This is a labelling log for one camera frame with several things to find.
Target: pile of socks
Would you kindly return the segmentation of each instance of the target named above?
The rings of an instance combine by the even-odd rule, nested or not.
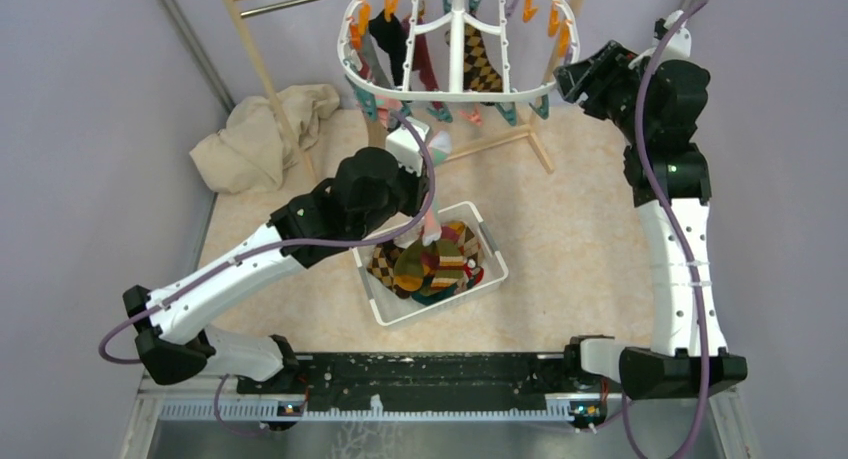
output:
[[[482,263],[477,235],[465,223],[454,221],[442,225],[441,238],[429,245],[422,239],[405,249],[392,241],[379,244],[366,268],[398,298],[429,306],[479,284]]]

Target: wall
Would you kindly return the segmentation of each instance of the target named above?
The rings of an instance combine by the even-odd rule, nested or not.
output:
[[[155,0],[3,0],[0,28],[0,455],[115,457],[141,368],[97,343],[190,268],[187,152],[223,112]]]
[[[727,342],[763,457],[848,450],[846,0],[712,0],[693,59],[712,72],[696,136]]]
[[[284,0],[248,0],[239,2],[243,9]],[[547,37],[547,6],[529,25],[519,19],[521,6],[509,24],[510,62],[512,74],[521,88],[539,84],[547,65],[553,42]],[[201,43],[236,101],[252,94],[264,94],[262,85],[250,64],[238,34],[221,0],[177,0],[191,22]],[[355,104],[344,80],[336,55],[335,44],[344,10],[350,0],[323,0],[247,20],[274,83],[278,89],[292,84],[330,83],[343,95],[344,105]],[[441,0],[426,0],[427,16],[438,17]],[[650,45],[654,21],[665,16],[680,0],[586,0],[579,30],[583,55],[597,51],[609,39],[642,50]],[[407,3],[400,13],[409,12]],[[372,1],[376,15],[382,9],[381,0]],[[497,18],[494,0],[484,0],[480,18],[493,22]],[[428,46],[442,88],[447,88],[447,45],[440,29],[428,35]],[[500,48],[488,51],[500,65]],[[388,59],[383,55],[383,69],[388,73]]]

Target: beige fabric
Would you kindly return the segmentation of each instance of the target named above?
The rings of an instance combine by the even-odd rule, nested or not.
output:
[[[304,149],[321,137],[320,120],[339,107],[339,94],[329,84],[291,86],[277,97]],[[226,127],[201,140],[190,155],[209,189],[229,194],[276,191],[283,185],[283,171],[297,162],[294,145],[279,133],[270,101],[258,96],[240,102]]]

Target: laundry basket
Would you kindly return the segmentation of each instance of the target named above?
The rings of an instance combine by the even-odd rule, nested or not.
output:
[[[356,259],[356,267],[359,269],[359,274],[362,277],[365,294],[371,303],[371,310],[374,311],[374,317],[381,326],[394,328],[407,325],[413,320],[458,306],[473,298],[478,298],[488,292],[494,291],[500,287],[501,283],[509,275],[509,269],[506,267],[503,256],[498,250],[497,243],[492,239],[489,228],[483,222],[483,218],[474,204],[466,201],[442,209],[439,211],[439,221],[442,223],[462,221],[479,238],[484,252],[482,264],[484,270],[483,281],[465,292],[456,294],[430,306],[420,304],[413,299],[399,299],[389,289],[384,287],[379,279],[369,274],[365,269],[366,265],[371,261],[374,246],[357,247],[352,251],[353,257]],[[374,235],[383,235],[402,226],[378,231]],[[396,243],[398,245],[406,245],[404,243],[412,242],[418,237],[420,230],[420,227],[413,228],[410,232],[398,238]]]

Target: beige floor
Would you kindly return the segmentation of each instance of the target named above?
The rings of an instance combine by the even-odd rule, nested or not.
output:
[[[506,125],[486,109],[486,128]],[[599,333],[648,344],[653,304],[647,244],[622,175],[624,139],[611,123],[576,108],[554,108],[541,124],[553,174],[545,173],[525,141],[438,168],[441,205],[475,203],[503,252],[510,276],[498,291],[389,331],[374,320],[345,253],[269,286],[215,324],[281,334],[295,350],[316,352],[557,351],[571,336]],[[325,127],[326,137],[311,154],[326,176],[366,138],[358,111],[339,111]],[[463,122],[449,129],[457,143],[481,133]],[[310,188],[295,166],[276,193],[219,196],[202,263]]]

